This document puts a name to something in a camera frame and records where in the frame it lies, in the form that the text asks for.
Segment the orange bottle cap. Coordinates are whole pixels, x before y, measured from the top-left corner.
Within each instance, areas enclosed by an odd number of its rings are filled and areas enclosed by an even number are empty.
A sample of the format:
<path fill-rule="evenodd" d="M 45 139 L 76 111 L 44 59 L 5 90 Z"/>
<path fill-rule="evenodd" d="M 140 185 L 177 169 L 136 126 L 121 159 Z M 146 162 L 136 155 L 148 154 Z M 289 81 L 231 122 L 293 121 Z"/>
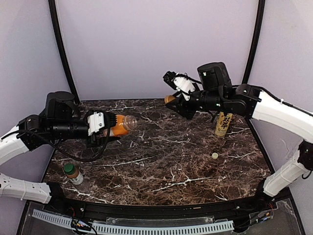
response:
<path fill-rule="evenodd" d="M 167 95 L 165 98 L 164 98 L 164 103 L 167 104 L 167 103 L 170 103 L 172 102 L 173 100 L 175 100 L 176 98 L 173 96 L 173 95 Z"/>

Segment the orange juice bottle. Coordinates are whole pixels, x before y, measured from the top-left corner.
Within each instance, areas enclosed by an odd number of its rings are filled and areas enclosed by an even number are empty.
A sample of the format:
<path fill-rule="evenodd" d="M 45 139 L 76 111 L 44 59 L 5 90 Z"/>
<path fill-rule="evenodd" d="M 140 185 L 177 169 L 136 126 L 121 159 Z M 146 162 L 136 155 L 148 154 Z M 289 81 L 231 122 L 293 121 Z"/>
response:
<path fill-rule="evenodd" d="M 120 137 L 128 134 L 137 127 L 137 120 L 131 115 L 109 115 L 110 137 Z"/>

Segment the yellow tea bottle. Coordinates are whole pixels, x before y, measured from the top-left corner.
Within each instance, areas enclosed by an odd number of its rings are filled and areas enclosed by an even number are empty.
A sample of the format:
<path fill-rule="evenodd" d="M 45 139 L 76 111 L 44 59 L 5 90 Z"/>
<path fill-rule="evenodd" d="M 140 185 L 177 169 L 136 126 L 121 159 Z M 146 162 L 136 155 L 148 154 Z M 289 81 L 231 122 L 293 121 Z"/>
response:
<path fill-rule="evenodd" d="M 230 126 L 230 122 L 232 120 L 232 113 L 219 113 L 219 117 L 216 124 L 215 135 L 218 137 L 224 137 L 228 131 Z"/>

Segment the green cap coffee bottle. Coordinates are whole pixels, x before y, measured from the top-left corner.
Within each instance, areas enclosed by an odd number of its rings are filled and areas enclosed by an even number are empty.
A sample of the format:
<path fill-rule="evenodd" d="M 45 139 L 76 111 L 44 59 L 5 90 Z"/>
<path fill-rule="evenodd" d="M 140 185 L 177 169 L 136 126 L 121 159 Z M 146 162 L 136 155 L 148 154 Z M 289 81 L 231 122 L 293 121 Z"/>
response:
<path fill-rule="evenodd" d="M 83 193 L 87 193 L 89 191 L 89 184 L 80 172 L 79 168 L 72 163 L 67 163 L 64 165 L 63 169 L 65 175 L 77 190 Z"/>

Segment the cream bottle cap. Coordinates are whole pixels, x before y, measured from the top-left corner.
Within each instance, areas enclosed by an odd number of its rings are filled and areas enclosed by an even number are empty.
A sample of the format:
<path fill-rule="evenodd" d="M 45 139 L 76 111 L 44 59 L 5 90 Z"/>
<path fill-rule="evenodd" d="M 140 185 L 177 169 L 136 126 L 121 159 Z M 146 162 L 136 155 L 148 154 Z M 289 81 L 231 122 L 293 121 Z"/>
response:
<path fill-rule="evenodd" d="M 212 158 L 213 158 L 213 159 L 217 159 L 218 156 L 219 156 L 219 155 L 218 155 L 217 153 L 213 153 L 213 154 L 212 154 Z"/>

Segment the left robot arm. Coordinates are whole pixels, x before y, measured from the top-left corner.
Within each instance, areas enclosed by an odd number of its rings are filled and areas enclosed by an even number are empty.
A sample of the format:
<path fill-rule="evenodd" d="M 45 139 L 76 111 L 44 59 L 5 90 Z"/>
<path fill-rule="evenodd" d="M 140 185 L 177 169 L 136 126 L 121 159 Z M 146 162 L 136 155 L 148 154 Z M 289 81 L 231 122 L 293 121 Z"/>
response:
<path fill-rule="evenodd" d="M 0 163 L 4 164 L 45 144 L 73 160 L 85 163 L 96 161 L 101 158 L 109 142 L 119 139 L 112 135 L 112 128 L 116 124 L 117 117 L 110 112 L 91 110 L 81 117 L 75 95 L 69 92 L 49 93 L 40 114 L 26 117 L 1 137 Z M 87 147 L 99 147 L 100 151 L 88 159 L 72 157 L 58 147 L 66 140 L 85 140 Z M 0 175 L 0 195 L 43 204 L 64 197 L 59 183 L 36 183 L 5 174 Z"/>

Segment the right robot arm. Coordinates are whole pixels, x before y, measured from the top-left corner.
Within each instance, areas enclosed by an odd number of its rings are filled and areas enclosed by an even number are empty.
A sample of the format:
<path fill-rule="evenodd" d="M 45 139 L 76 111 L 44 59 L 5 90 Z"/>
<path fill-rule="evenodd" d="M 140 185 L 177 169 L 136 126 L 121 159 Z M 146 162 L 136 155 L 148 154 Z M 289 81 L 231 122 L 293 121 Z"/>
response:
<path fill-rule="evenodd" d="M 223 112 L 264 121 L 303 138 L 298 149 L 274 174 L 259 184 L 257 196 L 275 197 L 282 189 L 313 169 L 312 113 L 275 97 L 263 87 L 232 85 L 223 62 L 198 67 L 200 81 L 168 71 L 163 80 L 175 93 L 165 98 L 167 108 L 191 120 L 196 111 Z"/>

